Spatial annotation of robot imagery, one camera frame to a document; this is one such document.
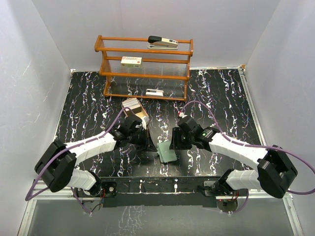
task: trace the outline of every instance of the gray wall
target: gray wall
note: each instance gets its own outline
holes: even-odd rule
[[[99,34],[193,38],[191,66],[247,63],[280,0],[32,1],[69,68],[97,71]]]
[[[268,144],[294,151],[315,166],[315,2],[282,0],[246,67],[254,106]],[[295,161],[291,189],[315,187],[314,174]],[[314,235],[315,194],[294,196],[302,228]]]
[[[31,0],[0,1],[0,235],[17,235],[70,71]]]

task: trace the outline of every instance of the metal frame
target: metal frame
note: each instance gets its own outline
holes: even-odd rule
[[[246,98],[248,100],[249,106],[250,106],[250,110],[253,116],[253,120],[259,135],[259,139],[261,141],[262,144],[266,144],[266,141],[264,139],[264,136],[262,134],[262,130],[257,118],[257,114],[255,111],[255,108],[253,106],[252,103],[252,98],[250,96],[249,93],[249,89],[247,86],[247,80],[246,77],[244,75],[244,71],[243,69],[239,66],[239,67],[191,67],[190,70],[194,70],[194,69],[238,69],[240,77],[241,77],[241,82],[244,86],[244,91],[246,94]],[[38,184],[35,187],[34,193],[41,190],[42,188],[45,187],[44,182],[39,181]],[[260,198],[260,199],[264,199],[264,198],[272,198],[272,196],[270,196],[269,194],[267,194],[264,191],[257,191],[257,190],[250,190],[249,191],[249,198]],[[95,201],[99,201],[99,198],[84,198],[85,200],[95,200]],[[228,196],[217,196],[216,199],[230,199],[230,197]],[[63,190],[57,192],[57,193],[52,193],[49,190],[45,191],[44,193],[42,193],[39,196],[36,196],[35,198],[33,198],[32,200],[28,201],[27,203],[27,207],[25,210],[25,214],[23,216],[23,220],[18,232],[18,236],[27,236],[30,225],[31,225],[31,221],[32,221],[32,217],[35,211],[35,207],[36,207],[36,202],[37,200],[73,200],[75,201],[76,199],[73,197],[73,193],[71,191],[71,189],[69,187],[64,188]],[[291,224],[291,228],[293,230],[293,233],[295,236],[303,236],[303,231],[302,231],[302,227],[300,225],[294,204],[293,204],[293,200],[292,200],[292,195],[289,193],[286,193],[285,196],[283,197],[283,203]]]

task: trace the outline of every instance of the floor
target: floor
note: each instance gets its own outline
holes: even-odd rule
[[[144,83],[141,79],[125,79],[125,82],[120,87],[133,94],[142,94],[147,88],[142,86]],[[116,117],[124,98],[104,97],[104,83],[105,78],[97,72],[73,73],[57,131],[57,137],[63,142],[96,135]],[[187,101],[198,100],[212,109],[229,136],[251,144],[260,143],[237,69],[192,70],[187,93]],[[151,99],[140,99],[140,102],[149,114],[149,129],[154,143],[170,140],[176,116],[184,102]],[[207,111],[200,105],[192,105],[186,114],[190,114],[203,127],[213,124]],[[177,151],[177,157],[178,161],[163,165],[156,153],[137,153],[134,146],[127,145],[86,160],[80,169],[92,170],[99,177],[221,176],[228,168],[248,169],[229,157],[196,147]]]

